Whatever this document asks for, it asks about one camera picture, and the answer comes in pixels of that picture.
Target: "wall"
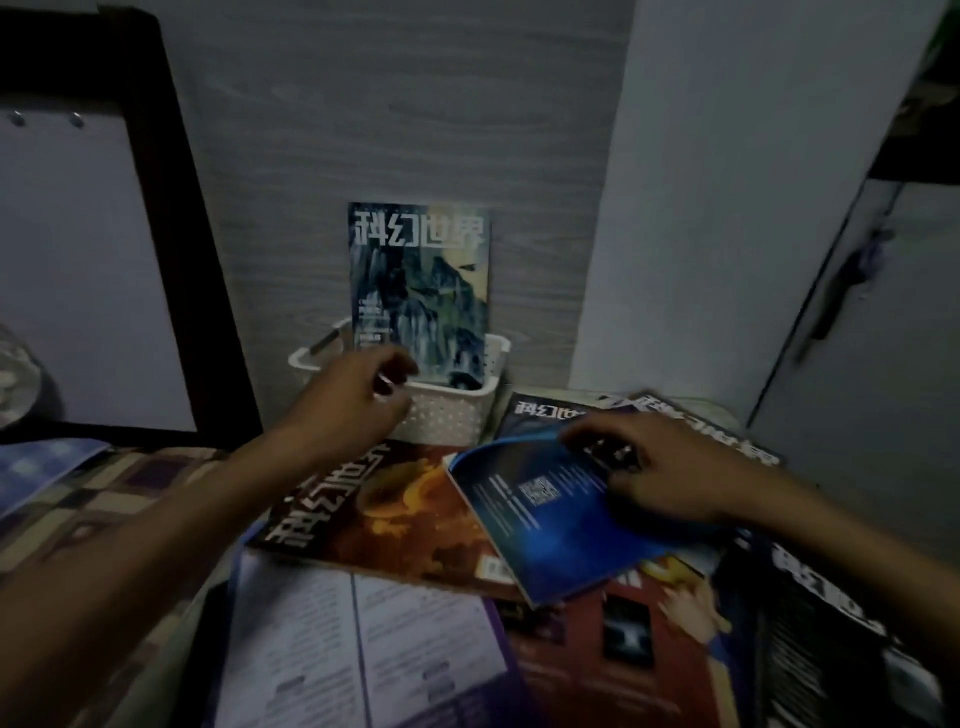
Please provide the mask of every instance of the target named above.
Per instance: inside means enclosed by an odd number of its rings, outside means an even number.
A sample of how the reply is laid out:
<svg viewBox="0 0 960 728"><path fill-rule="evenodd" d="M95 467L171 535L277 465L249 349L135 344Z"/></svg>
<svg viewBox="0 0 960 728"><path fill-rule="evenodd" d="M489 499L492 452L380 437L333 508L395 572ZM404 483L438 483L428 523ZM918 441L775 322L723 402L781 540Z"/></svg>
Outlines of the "wall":
<svg viewBox="0 0 960 728"><path fill-rule="evenodd" d="M163 28L265 423L286 356L349 312L351 200L490 206L512 376L566 384L632 0L134 4Z"/></svg>
<svg viewBox="0 0 960 728"><path fill-rule="evenodd" d="M640 0L571 386L745 421L943 6Z"/></svg>

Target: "qr code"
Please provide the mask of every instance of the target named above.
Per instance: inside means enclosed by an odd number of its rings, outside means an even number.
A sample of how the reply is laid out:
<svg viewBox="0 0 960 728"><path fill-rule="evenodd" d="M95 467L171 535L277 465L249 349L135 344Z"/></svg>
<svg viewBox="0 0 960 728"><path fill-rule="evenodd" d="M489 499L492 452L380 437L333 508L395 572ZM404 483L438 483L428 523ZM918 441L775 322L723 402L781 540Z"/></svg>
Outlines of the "qr code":
<svg viewBox="0 0 960 728"><path fill-rule="evenodd" d="M560 491L545 477L534 478L529 483L524 483L520 486L520 492L527 496L531 505L535 506L544 505L560 497Z"/></svg>
<svg viewBox="0 0 960 728"><path fill-rule="evenodd" d="M507 565L496 556L484 554L477 564L476 577L481 581L493 581L497 584L515 584L514 576L507 569Z"/></svg>

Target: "orange magazine cover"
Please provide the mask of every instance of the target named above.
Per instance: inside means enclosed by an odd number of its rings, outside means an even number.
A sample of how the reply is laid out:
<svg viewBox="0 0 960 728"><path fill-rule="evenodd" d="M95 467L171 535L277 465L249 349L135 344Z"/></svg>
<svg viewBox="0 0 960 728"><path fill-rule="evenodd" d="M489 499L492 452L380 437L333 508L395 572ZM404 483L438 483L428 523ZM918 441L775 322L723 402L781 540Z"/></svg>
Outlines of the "orange magazine cover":
<svg viewBox="0 0 960 728"><path fill-rule="evenodd" d="M490 541L450 482L459 448L386 440L271 511L250 546L413 584L520 600Z"/></svg>
<svg viewBox="0 0 960 728"><path fill-rule="evenodd" d="M723 598L727 587L713 578L718 563L702 573L664 556L554 607L499 602L527 684L552 723L751 725L756 611L744 608L742 595ZM724 570L729 576L729 565Z"/></svg>

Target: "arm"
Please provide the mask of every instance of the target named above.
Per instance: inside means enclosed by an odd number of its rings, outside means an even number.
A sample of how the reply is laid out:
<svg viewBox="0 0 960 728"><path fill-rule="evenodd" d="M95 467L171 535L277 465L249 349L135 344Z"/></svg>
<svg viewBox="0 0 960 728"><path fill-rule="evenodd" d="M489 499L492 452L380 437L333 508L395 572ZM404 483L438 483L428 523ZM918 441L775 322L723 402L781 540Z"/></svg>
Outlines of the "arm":
<svg viewBox="0 0 960 728"><path fill-rule="evenodd" d="M591 415L585 432L638 447L649 467L612 490L674 518L733 522L799 546L852 579L898 635L944 677L960 676L960 576L871 528L782 470L764 467L662 415Z"/></svg>
<svg viewBox="0 0 960 728"><path fill-rule="evenodd" d="M26 570L0 590L0 715L9 726L65 725L176 603L184 583L267 508L386 437L410 398L373 396L377 373L416 365L394 348L345 354L287 417L213 473L118 528Z"/></svg>

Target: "white door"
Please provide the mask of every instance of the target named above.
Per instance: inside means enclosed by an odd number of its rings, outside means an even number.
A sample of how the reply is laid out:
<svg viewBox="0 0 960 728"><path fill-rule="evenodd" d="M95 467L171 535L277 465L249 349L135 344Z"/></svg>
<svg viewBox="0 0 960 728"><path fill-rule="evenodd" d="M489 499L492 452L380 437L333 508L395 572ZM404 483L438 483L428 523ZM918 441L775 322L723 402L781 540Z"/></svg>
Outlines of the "white door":
<svg viewBox="0 0 960 728"><path fill-rule="evenodd" d="M818 286L752 432L835 499L960 566L960 187L900 187L867 182L823 281L892 205L887 263L798 362Z"/></svg>

